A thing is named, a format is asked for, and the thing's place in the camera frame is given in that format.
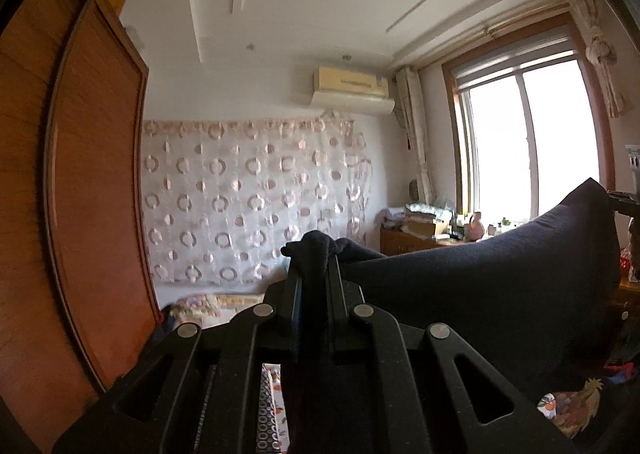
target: air conditioner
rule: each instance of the air conditioner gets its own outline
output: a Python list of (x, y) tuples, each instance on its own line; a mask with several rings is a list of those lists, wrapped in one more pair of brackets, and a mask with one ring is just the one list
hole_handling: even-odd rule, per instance
[(394, 104), (388, 81), (380, 75), (326, 67), (314, 73), (311, 107), (380, 116), (390, 114)]

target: curtain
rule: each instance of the curtain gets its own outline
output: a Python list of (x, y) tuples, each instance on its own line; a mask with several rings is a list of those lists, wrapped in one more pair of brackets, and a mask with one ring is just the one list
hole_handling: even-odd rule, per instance
[(400, 107), (411, 149), (417, 160), (418, 193), (425, 203), (433, 201), (427, 162), (427, 126), (424, 117), (424, 101), (420, 77), (411, 68), (405, 67), (396, 73)]
[(589, 28), (591, 40), (587, 41), (586, 57), (596, 68), (607, 113), (610, 118), (617, 118), (630, 109), (630, 104), (616, 90), (611, 77), (611, 66), (616, 63), (613, 47), (607, 42), (600, 28), (600, 11), (596, 0), (567, 0), (575, 16)]
[(309, 230), (364, 242), (372, 168), (353, 120), (150, 120), (141, 160), (155, 282), (257, 293)]

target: sliding wardrobe door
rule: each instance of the sliding wardrobe door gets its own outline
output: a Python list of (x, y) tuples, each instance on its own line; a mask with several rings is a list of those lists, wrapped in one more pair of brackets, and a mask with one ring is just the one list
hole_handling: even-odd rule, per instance
[(138, 195), (148, 70), (112, 26), (85, 2), (52, 94), (45, 166), (56, 282), (104, 387), (135, 365), (158, 317)]

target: dark garment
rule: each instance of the dark garment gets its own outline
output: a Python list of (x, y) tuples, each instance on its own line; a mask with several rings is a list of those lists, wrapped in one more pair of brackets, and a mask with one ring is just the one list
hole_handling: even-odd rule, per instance
[(534, 404), (561, 361), (606, 359), (600, 331), (620, 281), (619, 247), (607, 193), (594, 180), (534, 221), (481, 243), (385, 257), (315, 231), (282, 251), (303, 277), (303, 305), (315, 312), (303, 335), (312, 346), (300, 364), (282, 368), (290, 454), (372, 452), (358, 412), (366, 398), (360, 373), (325, 358), (324, 274), (333, 255), (367, 303), (418, 328), (447, 323)]

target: window pane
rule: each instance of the window pane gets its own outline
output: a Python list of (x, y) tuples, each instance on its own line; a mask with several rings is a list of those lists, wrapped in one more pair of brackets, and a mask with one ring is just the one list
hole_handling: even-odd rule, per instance
[(536, 133), (543, 214), (588, 177), (599, 180), (596, 134), (577, 61), (527, 71), (523, 77)]
[(478, 150), (478, 208), (487, 226), (528, 220), (531, 178), (527, 127), (515, 77), (469, 90)]

